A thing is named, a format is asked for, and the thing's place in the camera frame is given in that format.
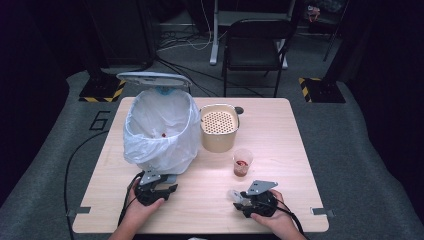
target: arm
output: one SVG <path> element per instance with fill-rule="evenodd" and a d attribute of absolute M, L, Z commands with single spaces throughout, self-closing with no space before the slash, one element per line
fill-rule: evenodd
<path fill-rule="evenodd" d="M 280 192 L 273 189 L 269 190 L 274 196 L 284 202 Z M 286 209 L 282 203 L 278 203 L 278 207 Z M 271 231 L 282 240 L 304 240 L 305 237 L 297 230 L 292 218 L 285 212 L 276 211 L 271 217 L 263 217 L 256 213 L 250 215 L 256 222 L 271 229 Z"/>
<path fill-rule="evenodd" d="M 140 180 L 135 181 L 128 197 L 127 211 L 121 224 L 109 237 L 109 240 L 132 239 L 137 231 L 143 226 L 147 219 L 165 202 L 160 198 L 150 206 L 141 204 L 134 194 L 134 188 Z"/>

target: black cable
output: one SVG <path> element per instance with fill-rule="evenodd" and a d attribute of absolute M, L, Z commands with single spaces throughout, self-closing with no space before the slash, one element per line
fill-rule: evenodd
<path fill-rule="evenodd" d="M 258 204 L 261 204 L 261 205 L 264 205 L 264 206 L 267 206 L 267 207 L 270 207 L 270 208 L 274 208 L 274 209 L 277 209 L 277 210 L 280 210 L 280 211 L 282 211 L 282 212 L 284 212 L 284 213 L 286 213 L 286 214 L 288 214 L 293 220 L 294 220 L 294 222 L 296 223 L 296 226 L 297 226 L 297 229 L 299 230 L 299 232 L 306 238 L 306 239 L 309 239 L 308 237 L 306 237 L 305 236 L 305 232 L 303 231 L 303 228 L 302 228 L 302 224 L 300 223 L 300 221 L 299 221 L 299 219 L 297 218 L 297 216 L 287 207 L 287 205 L 286 204 L 284 204 L 284 202 L 282 202 L 282 201 L 280 201 L 280 200 L 278 200 L 277 198 L 275 198 L 278 202 L 280 202 L 280 203 L 282 203 L 283 205 L 284 205 L 284 207 L 286 207 L 287 208 L 287 210 L 286 209 L 283 209 L 283 208 L 280 208 L 280 207 L 277 207 L 277 206 L 273 206 L 273 205 L 270 205 L 270 204 L 268 204 L 268 203 L 264 203 L 264 202 L 257 202 Z"/>
<path fill-rule="evenodd" d="M 68 174 L 69 174 L 69 166 L 71 165 L 71 161 L 72 161 L 72 159 L 74 158 L 74 155 L 77 153 L 77 151 L 84 145 L 84 144 L 86 144 L 88 141 L 90 141 L 91 139 L 93 139 L 93 138 L 95 138 L 95 137 L 97 137 L 97 136 L 100 136 L 100 135 L 102 135 L 102 134 L 104 134 L 104 133 L 107 133 L 107 132 L 109 132 L 109 131 L 103 131 L 103 132 L 100 132 L 100 133 L 97 133 L 97 134 L 95 134 L 95 135 L 93 135 L 93 136 L 91 136 L 90 138 L 88 138 L 87 140 L 85 140 L 83 143 L 81 143 L 75 150 L 74 150 L 74 152 L 72 153 L 72 155 L 69 157 L 69 159 L 68 159 L 68 164 L 66 165 L 66 170 L 65 170 L 65 182 L 64 182 L 64 186 L 63 186 L 63 200 L 64 200 L 64 203 L 65 203 L 65 214 L 66 214 L 66 221 L 67 221 L 67 223 L 68 223 L 68 230 L 69 230 L 69 235 L 70 235 L 70 237 L 71 237 L 71 239 L 73 240 L 74 239 L 74 235 L 73 235 L 73 233 L 72 233 L 72 225 L 71 225 L 71 221 L 70 221 L 70 219 L 69 219 L 69 216 L 68 216 L 68 211 L 69 211 L 69 209 L 68 209 L 68 197 L 67 197 L 67 185 L 68 185 Z"/>
<path fill-rule="evenodd" d="M 184 66 L 181 66 L 181 65 L 178 65 L 178 64 L 175 64 L 175 63 L 171 63 L 171 62 L 169 62 L 169 61 L 166 61 L 166 60 L 164 60 L 164 59 L 162 59 L 162 58 L 159 58 L 158 57 L 158 59 L 160 59 L 160 61 L 164 61 L 164 62 L 166 62 L 167 64 L 170 64 L 170 65 L 173 65 L 174 67 L 178 67 L 178 68 L 184 68 L 184 69 L 187 69 L 187 70 L 189 70 L 189 71 L 192 71 L 192 72 L 195 72 L 195 73 L 198 73 L 198 74 L 202 74 L 202 75 L 204 75 L 204 76 L 207 76 L 207 77 L 210 77 L 210 78 L 213 78 L 213 79 L 216 79 L 216 80 L 219 80 L 219 81 L 224 81 L 223 79 L 221 79 L 221 78 L 217 78 L 217 77 L 214 77 L 214 76 L 212 76 L 212 75 L 209 75 L 209 74 L 206 74 L 206 73 L 202 73 L 202 72 L 199 72 L 199 71 L 196 71 L 196 70 L 194 70 L 194 69 L 191 69 L 191 68 L 188 68 L 188 67 L 184 67 Z M 230 84 L 233 84 L 234 86 L 239 86 L 238 84 L 236 84 L 236 83 L 233 83 L 233 82 L 230 82 L 230 81 L 228 81 L 228 83 L 230 83 Z M 258 95 L 258 96 L 260 96 L 260 97 L 264 97 L 262 94 L 260 94 L 260 93 L 258 93 L 258 92 L 256 92 L 255 90 L 252 90 L 252 89 L 250 89 L 250 88 L 247 88 L 247 87 L 242 87 L 242 88 L 244 88 L 244 89 L 246 89 L 246 90 L 248 90 L 248 91 L 250 91 L 250 92 L 252 92 L 252 93 L 254 93 L 254 94 L 256 94 L 256 95 Z"/>
<path fill-rule="evenodd" d="M 125 213 L 127 212 L 128 207 L 131 205 L 132 202 L 134 202 L 135 199 L 137 199 L 138 196 L 136 196 L 133 200 L 131 200 L 130 203 L 128 203 L 127 205 L 127 201 L 128 201 L 128 197 L 130 195 L 130 191 L 132 186 L 134 185 L 135 180 L 137 180 L 137 178 L 139 178 L 144 172 L 140 172 L 137 175 L 135 175 L 135 177 L 131 180 L 130 185 L 128 185 L 127 187 L 127 193 L 125 194 L 125 199 L 124 199 L 124 206 L 122 207 L 121 210 L 121 215 L 119 216 L 119 220 L 118 220 L 118 226 L 121 224 L 122 220 L 124 219 Z"/>
<path fill-rule="evenodd" d="M 185 77 L 187 77 L 188 79 L 190 79 L 190 81 L 196 86 L 196 87 L 198 87 L 201 91 L 203 91 L 206 95 L 208 95 L 209 97 L 211 96 L 208 92 L 210 92 L 210 93 L 212 93 L 212 94 L 214 94 L 215 96 L 218 96 L 216 93 L 214 93 L 214 92 L 212 92 L 212 91 L 210 91 L 209 89 L 207 89 L 207 88 L 205 88 L 205 87 L 203 87 L 203 86 L 201 86 L 201 85 L 199 85 L 199 84 L 197 84 L 194 80 L 193 80 L 193 78 L 190 76 L 190 74 L 188 74 L 186 71 L 184 71 L 183 69 L 181 69 L 178 65 L 176 65 L 176 64 L 173 64 L 173 63 L 170 63 L 170 62 L 168 62 L 168 61 L 165 61 L 165 60 L 163 60 L 162 58 L 160 58 L 160 57 L 156 57 L 156 60 L 159 62 L 159 63 L 161 63 L 161 64 L 163 64 L 164 66 L 166 66 L 166 67 L 168 67 L 168 68 L 170 68 L 171 70 L 173 70 L 173 71 L 175 71 L 176 73 L 178 73 L 178 74 L 180 74 L 180 75 L 183 75 L 183 76 L 185 76 Z"/>

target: gray carpet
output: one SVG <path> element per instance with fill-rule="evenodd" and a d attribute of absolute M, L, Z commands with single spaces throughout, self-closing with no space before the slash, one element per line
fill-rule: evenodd
<path fill-rule="evenodd" d="M 361 111 L 346 85 L 338 82 L 345 104 L 305 101 L 298 78 L 325 75 L 337 48 L 336 45 L 327 62 L 323 62 L 327 46 L 326 37 L 296 35 L 287 55 L 289 68 L 283 72 L 278 93 L 278 97 L 287 98 L 292 105 L 323 204 L 336 213 L 334 218 L 329 218 L 327 232 L 308 233 L 308 236 L 311 239 L 424 239 L 422 223 L 402 186 L 387 172 L 369 142 Z M 217 66 L 208 63 L 210 45 L 203 50 L 176 47 L 158 54 L 164 60 L 214 76 L 187 70 L 197 84 L 222 96 L 222 81 L 216 79 L 220 78 L 221 71 L 222 48 L 220 50 Z M 121 67 L 105 71 L 119 73 L 134 69 Z M 172 72 L 159 62 L 148 71 Z M 70 239 L 63 199 L 68 160 L 80 144 L 101 133 L 101 130 L 90 130 L 99 111 L 106 111 L 100 117 L 107 119 L 104 127 L 107 130 L 119 101 L 145 89 L 127 83 L 117 102 L 79 102 L 78 95 L 88 79 L 86 72 L 68 78 L 70 94 L 56 125 L 0 209 L 0 239 Z M 257 91 L 272 94 L 272 90 Z M 208 96 L 196 86 L 192 87 L 191 94 Z M 252 97 L 246 90 L 230 90 L 229 95 L 232 94 Z M 94 137 L 73 156 L 67 182 L 70 209 L 79 207 L 105 139 L 106 133 Z M 109 235 L 74 236 L 75 239 L 106 239 Z"/>

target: black chair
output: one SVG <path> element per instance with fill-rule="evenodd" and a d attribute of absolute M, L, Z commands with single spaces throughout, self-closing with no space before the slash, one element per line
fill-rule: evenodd
<path fill-rule="evenodd" d="M 283 19 L 244 19 L 233 23 L 225 42 L 221 75 L 224 77 L 224 97 L 227 88 L 274 88 L 277 96 L 282 61 L 288 50 L 295 28 L 292 22 Z M 284 45 L 277 42 L 285 39 Z M 264 84 L 228 84 L 227 71 L 278 71 L 275 86 Z"/>

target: white plastic bag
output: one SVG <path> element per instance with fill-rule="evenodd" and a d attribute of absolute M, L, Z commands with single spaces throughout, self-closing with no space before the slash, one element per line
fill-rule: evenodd
<path fill-rule="evenodd" d="M 160 174 L 181 174 L 199 146 L 200 113 L 188 93 L 150 89 L 135 98 L 124 125 L 126 161 Z"/>

